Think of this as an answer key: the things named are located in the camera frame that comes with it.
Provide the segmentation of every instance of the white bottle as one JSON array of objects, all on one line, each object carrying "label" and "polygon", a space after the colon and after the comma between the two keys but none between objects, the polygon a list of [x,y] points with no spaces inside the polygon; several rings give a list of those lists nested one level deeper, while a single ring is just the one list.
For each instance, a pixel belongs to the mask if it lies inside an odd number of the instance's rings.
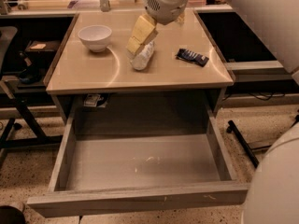
[{"label": "white bottle", "polygon": [[150,57],[152,56],[154,51],[153,45],[154,45],[153,41],[149,42],[148,45],[146,45],[143,48],[143,50],[130,61],[132,67],[135,70],[141,71],[147,68]]}]

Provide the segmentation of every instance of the white bowl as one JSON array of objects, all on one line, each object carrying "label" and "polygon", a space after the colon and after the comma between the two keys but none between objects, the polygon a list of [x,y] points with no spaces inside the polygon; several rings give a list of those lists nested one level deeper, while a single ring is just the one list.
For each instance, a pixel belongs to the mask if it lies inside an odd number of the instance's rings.
[{"label": "white bowl", "polygon": [[110,44],[112,30],[104,25],[93,25],[82,28],[78,38],[82,44],[93,52],[101,52]]}]

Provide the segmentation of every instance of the open drawer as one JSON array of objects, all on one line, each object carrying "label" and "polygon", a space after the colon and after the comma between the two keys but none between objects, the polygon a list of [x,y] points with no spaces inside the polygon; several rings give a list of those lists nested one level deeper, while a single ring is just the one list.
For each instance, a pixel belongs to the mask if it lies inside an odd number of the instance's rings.
[{"label": "open drawer", "polygon": [[241,204],[230,157],[203,91],[111,94],[105,108],[74,102],[44,217]]}]

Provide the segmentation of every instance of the terrazzo floor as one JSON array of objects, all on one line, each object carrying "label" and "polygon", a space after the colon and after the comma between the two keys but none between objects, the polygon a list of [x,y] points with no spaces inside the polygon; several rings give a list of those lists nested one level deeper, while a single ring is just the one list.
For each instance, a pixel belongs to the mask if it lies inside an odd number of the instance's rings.
[{"label": "terrazzo floor", "polygon": [[[240,182],[250,182],[253,165],[232,133],[227,133],[227,122],[233,120],[247,142],[278,138],[293,124],[298,114],[299,98],[274,97],[269,101],[229,98],[223,102],[217,124],[231,155]],[[63,134],[64,124],[59,117],[36,118],[47,135]],[[0,120],[5,126],[6,119]],[[23,120],[22,128],[11,134],[10,139],[34,137]],[[47,192],[50,176],[59,146],[2,149],[0,152],[0,203],[22,201]],[[127,213],[101,216],[43,218],[26,205],[27,224],[136,224],[136,223],[229,223],[239,224],[242,205],[192,208],[181,210]]]}]

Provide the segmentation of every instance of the drawer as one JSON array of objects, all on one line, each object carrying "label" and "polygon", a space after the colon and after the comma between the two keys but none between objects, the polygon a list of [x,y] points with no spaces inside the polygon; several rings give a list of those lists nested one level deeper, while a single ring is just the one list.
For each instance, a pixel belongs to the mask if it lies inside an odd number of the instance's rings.
[{"label": "drawer", "polygon": [[203,91],[111,94],[105,108],[74,101],[44,217],[241,204],[230,157]]}]

